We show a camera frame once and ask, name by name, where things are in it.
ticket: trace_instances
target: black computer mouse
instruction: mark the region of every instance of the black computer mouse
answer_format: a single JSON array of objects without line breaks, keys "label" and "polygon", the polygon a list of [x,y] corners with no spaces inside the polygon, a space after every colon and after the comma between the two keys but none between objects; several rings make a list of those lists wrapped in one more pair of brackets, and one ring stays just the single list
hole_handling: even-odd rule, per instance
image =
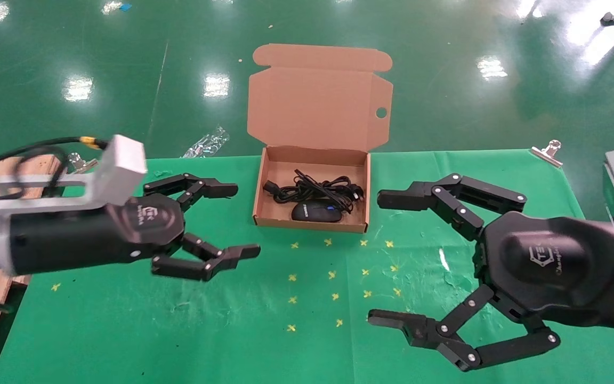
[{"label": "black computer mouse", "polygon": [[329,200],[313,199],[298,203],[290,214],[297,221],[317,221],[319,223],[336,223],[343,214]]}]

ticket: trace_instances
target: epoxy floor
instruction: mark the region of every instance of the epoxy floor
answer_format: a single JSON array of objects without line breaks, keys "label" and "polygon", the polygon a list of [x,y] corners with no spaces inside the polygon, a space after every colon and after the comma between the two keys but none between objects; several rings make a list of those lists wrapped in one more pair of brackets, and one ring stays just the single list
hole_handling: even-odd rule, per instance
[{"label": "epoxy floor", "polygon": [[[105,0],[0,2],[0,151],[67,135],[144,141],[178,157],[223,126],[218,156],[258,155],[246,133],[256,47],[389,53],[390,142],[380,151],[563,143],[587,217],[604,218],[614,149],[614,0]],[[546,180],[532,180],[546,183]]]}]

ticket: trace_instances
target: box lid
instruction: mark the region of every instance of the box lid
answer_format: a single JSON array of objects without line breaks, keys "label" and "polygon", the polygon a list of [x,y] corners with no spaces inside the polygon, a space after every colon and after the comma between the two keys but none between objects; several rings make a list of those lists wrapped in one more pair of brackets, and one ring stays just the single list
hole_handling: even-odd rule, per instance
[{"label": "box lid", "polygon": [[387,53],[267,44],[253,59],[270,68],[249,80],[251,136],[268,146],[361,151],[387,142],[392,83],[374,74],[392,68]]}]

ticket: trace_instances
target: cardboard box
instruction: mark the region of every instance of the cardboard box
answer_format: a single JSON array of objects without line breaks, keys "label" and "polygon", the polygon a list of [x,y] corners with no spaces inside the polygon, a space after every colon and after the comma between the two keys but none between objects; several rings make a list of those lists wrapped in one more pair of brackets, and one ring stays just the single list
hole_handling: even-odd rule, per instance
[{"label": "cardboard box", "polygon": [[[392,83],[374,72],[390,70],[392,59],[375,49],[289,44],[263,45],[253,59],[270,66],[249,80],[248,133],[266,144],[255,223],[365,233],[376,194],[368,151],[387,142],[392,106]],[[276,204],[263,185],[294,185],[296,169],[317,181],[346,175],[365,190],[365,201],[338,223],[293,221],[295,204]]]}]

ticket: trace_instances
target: robotic hand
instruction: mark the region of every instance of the robotic hand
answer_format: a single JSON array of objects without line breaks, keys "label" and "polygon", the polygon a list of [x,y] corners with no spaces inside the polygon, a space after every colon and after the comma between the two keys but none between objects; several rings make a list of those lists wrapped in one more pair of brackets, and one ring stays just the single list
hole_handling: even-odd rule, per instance
[{"label": "robotic hand", "polygon": [[[143,145],[117,135],[95,172],[58,179],[59,187],[84,186],[83,196],[0,199],[0,269],[29,275],[150,258],[154,275],[209,281],[259,254],[258,245],[219,250],[184,230],[192,204],[234,196],[237,185],[184,173],[146,184],[143,197],[133,197],[146,172]],[[6,193],[49,181],[48,175],[3,177],[0,188]],[[177,193],[183,194],[168,198]],[[172,258],[179,249],[201,261]]]},{"label": "robotic hand", "polygon": [[[475,241],[480,286],[445,318],[372,309],[370,324],[401,330],[412,347],[436,349],[462,371],[541,355],[560,345],[544,325],[614,328],[614,153],[607,153],[605,191],[613,223],[569,217],[536,219],[521,211],[524,194],[451,174],[381,190],[383,209],[431,209]],[[502,214],[487,226],[461,201]],[[527,335],[473,348],[458,330],[486,304],[524,325]]]}]

